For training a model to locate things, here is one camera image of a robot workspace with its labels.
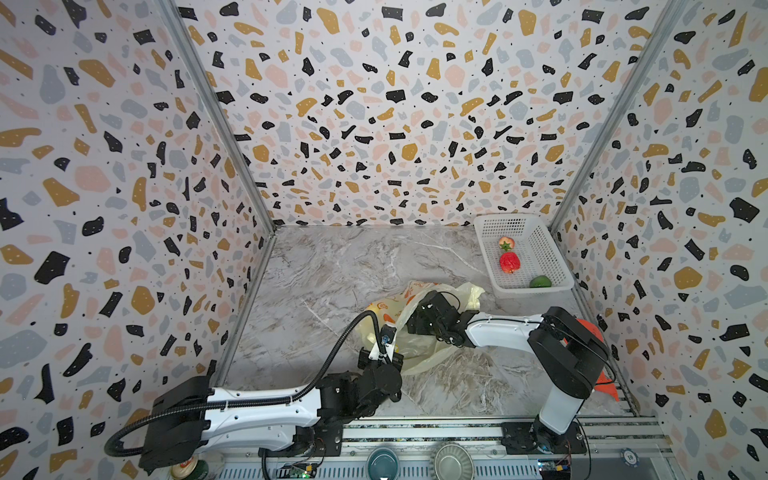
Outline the yellow translucent plastic bag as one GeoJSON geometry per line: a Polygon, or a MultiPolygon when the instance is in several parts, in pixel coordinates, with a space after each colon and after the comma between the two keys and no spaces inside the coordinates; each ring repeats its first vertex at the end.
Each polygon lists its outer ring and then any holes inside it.
{"type": "Polygon", "coordinates": [[[438,328],[430,324],[429,313],[419,306],[431,292],[439,292],[437,299],[442,298],[458,313],[463,313],[479,309],[485,290],[470,282],[452,287],[411,281],[403,293],[374,301],[367,307],[382,327],[396,329],[394,348],[403,356],[403,376],[427,372],[458,351],[458,347],[440,339],[438,328]]]}

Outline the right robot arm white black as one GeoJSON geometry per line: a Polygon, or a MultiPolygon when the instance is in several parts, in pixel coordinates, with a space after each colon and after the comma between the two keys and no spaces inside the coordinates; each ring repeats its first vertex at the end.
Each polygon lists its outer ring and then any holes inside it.
{"type": "Polygon", "coordinates": [[[430,336],[456,348],[502,347],[535,356],[551,383],[534,420],[502,425],[509,454],[585,453],[576,417],[584,402],[611,371],[605,343],[561,307],[540,315],[499,316],[471,309],[447,291],[431,290],[412,300],[399,321],[411,335],[430,336]]]}

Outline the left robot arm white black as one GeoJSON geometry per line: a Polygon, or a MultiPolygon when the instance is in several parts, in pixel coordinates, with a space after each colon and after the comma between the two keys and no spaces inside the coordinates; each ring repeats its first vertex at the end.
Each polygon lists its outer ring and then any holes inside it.
{"type": "Polygon", "coordinates": [[[305,395],[298,389],[212,388],[205,376],[187,380],[155,400],[156,419],[147,427],[139,466],[152,472],[205,451],[232,449],[264,450],[276,457],[308,452],[338,457],[345,425],[402,396],[404,358],[394,350],[388,356],[374,360],[363,349],[360,372],[328,374],[305,395]]]}

